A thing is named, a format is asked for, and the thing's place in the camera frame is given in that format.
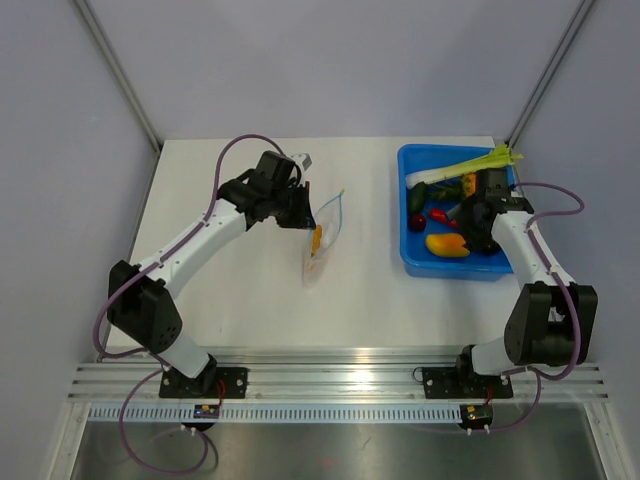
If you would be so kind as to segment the red chili pepper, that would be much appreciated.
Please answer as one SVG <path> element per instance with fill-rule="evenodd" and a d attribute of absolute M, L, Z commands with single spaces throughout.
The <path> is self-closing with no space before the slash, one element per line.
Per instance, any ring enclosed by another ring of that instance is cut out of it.
<path fill-rule="evenodd" d="M 457 229 L 458 224 L 454 219 L 450 219 L 447 213 L 439 208 L 432 208 L 429 211 L 429 218 L 439 224 L 446 225 L 450 228 Z"/>

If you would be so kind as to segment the blue plastic tray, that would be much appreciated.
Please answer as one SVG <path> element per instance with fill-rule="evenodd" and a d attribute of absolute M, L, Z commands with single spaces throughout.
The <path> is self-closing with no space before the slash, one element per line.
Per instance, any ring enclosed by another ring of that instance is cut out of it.
<path fill-rule="evenodd" d="M 512 273 L 512 268 L 503 252 L 492 255 L 470 253 L 466 257 L 445 258 L 432 254 L 427 249 L 426 238 L 430 234 L 455 233 L 456 228 L 430 217 L 432 209 L 446 212 L 453 208 L 454 201 L 426 200 L 421 214 L 426 219 L 425 229 L 413 231 L 409 228 L 410 190 L 405 177 L 421 170 L 452 166 L 489 153 L 489 147 L 454 146 L 434 144 L 408 144 L 397 153 L 399 196 L 399 253 L 408 275 L 423 278 L 495 281 Z"/>

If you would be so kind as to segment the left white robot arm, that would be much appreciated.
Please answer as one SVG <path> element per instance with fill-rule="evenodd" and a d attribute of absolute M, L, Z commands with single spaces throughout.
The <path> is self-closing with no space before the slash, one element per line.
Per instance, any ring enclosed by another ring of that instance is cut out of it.
<path fill-rule="evenodd" d="M 219 186 L 213 204 L 168 245 L 138 265 L 121 261 L 112 268 L 107 320 L 176 370 L 191 396 L 214 390 L 217 362 L 186 333 L 176 298 L 219 250 L 259 222 L 315 229 L 304 178 L 311 165 L 306 153 L 264 152 L 255 167 Z"/>

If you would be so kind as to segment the yellow mango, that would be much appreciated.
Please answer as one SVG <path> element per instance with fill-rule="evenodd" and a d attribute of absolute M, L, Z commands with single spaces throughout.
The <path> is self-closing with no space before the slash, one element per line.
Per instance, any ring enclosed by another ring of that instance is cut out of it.
<path fill-rule="evenodd" d="M 465 258 L 471 253 L 459 233 L 429 234 L 425 246 L 431 254 L 441 258 Z"/>

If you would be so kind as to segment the clear zip top bag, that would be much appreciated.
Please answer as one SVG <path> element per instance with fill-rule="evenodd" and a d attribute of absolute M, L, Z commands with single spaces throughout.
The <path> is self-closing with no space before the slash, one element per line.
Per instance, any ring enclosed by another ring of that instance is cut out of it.
<path fill-rule="evenodd" d="M 333 246 L 343 226 L 343 197 L 345 190 L 327 200 L 314 214 L 316 226 L 323 227 L 322 247 L 315 257 L 311 257 L 310 248 L 314 230 L 308 235 L 302 255 L 302 283 L 305 287 L 314 286 L 321 277 Z"/>

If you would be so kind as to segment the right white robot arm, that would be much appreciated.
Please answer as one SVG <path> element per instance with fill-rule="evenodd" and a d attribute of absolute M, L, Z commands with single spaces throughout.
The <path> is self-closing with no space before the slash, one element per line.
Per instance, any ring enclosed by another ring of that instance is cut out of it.
<path fill-rule="evenodd" d="M 453 374 L 463 395 L 478 395 L 489 376 L 532 371 L 560 381 L 587 356 L 598 296 L 555 258 L 537 225 L 542 217 L 515 194 L 504 168 L 479 171 L 474 193 L 455 209 L 466 247 L 474 253 L 502 251 L 520 288 L 503 335 L 463 351 L 467 363 Z"/>

